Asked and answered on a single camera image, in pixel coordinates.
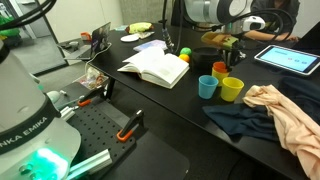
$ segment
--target orange cup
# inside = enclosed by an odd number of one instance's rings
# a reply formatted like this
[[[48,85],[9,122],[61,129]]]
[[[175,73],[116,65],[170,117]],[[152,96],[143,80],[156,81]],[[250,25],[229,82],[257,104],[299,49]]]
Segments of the orange cup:
[[[226,68],[226,64],[221,61],[213,63],[213,69],[220,73],[226,73],[228,71]]]

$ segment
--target green ball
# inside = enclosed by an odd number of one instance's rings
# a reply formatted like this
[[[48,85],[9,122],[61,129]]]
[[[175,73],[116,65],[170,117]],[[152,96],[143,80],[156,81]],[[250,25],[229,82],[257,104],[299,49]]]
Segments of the green ball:
[[[187,48],[187,47],[184,47],[184,48],[181,49],[180,54],[187,54],[188,56],[190,56],[191,55],[191,49]]]

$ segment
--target plastic cup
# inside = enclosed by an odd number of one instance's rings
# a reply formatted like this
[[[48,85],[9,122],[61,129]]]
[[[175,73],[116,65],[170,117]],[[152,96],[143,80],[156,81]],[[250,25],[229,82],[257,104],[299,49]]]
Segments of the plastic cup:
[[[225,101],[234,101],[241,92],[244,83],[234,77],[226,77],[222,81],[221,98]]]
[[[212,67],[213,67],[213,69],[215,71],[220,72],[220,73],[228,72],[226,64],[224,62],[221,62],[221,61],[213,63]]]
[[[218,79],[210,76],[203,75],[199,77],[199,96],[203,99],[210,99],[218,85]]]
[[[218,87],[221,87],[222,86],[222,80],[226,77],[229,76],[229,73],[226,72],[226,73],[221,73],[221,72],[218,72],[216,71],[214,68],[212,68],[212,74],[211,74],[213,77],[216,77],[219,81],[218,83]]]

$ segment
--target black table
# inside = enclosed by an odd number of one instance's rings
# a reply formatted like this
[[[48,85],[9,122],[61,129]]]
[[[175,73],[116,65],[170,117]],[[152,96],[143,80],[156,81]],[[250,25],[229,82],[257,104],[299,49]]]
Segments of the black table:
[[[171,39],[176,43],[179,29],[168,27],[168,30]],[[120,38],[125,35],[127,35],[126,32],[112,31],[110,41],[113,45],[107,52],[96,57],[90,65],[104,72],[114,81],[124,84],[284,176],[291,179],[306,179],[298,158],[294,157],[289,151],[282,149],[280,144],[247,136],[230,137],[205,115],[202,110],[203,106],[225,104],[220,98],[203,100],[198,97],[198,78],[200,75],[209,74],[210,72],[189,71],[171,90],[142,81],[132,73],[117,72],[117,69],[125,64],[122,61],[136,53],[132,49],[133,47],[153,39],[162,39],[161,25],[155,24],[155,34],[153,36],[137,42],[121,42]],[[207,46],[200,40],[202,35],[203,33],[200,32],[183,29],[180,49],[182,47],[194,49]],[[283,74],[274,73],[273,69],[254,62],[253,56],[260,50],[244,50],[243,52],[247,54],[247,58],[240,62],[229,75],[237,77],[245,83],[245,87],[235,100],[235,103],[242,102],[241,97],[252,85],[273,84],[277,87],[278,80],[283,77]],[[319,71],[316,71],[307,79],[320,84],[320,79],[316,78],[319,77],[319,74]]]

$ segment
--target human hand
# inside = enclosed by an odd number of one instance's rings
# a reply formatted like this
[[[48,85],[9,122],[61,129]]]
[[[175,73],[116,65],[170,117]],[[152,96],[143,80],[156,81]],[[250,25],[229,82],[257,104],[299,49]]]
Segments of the human hand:
[[[281,35],[278,36],[277,40],[278,40],[278,41],[282,41],[282,40],[284,40],[284,38],[287,37],[287,35],[288,35],[288,34],[281,34]],[[287,41],[298,42],[298,41],[299,41],[299,38],[298,38],[298,36],[290,35],[286,40],[287,40]]]

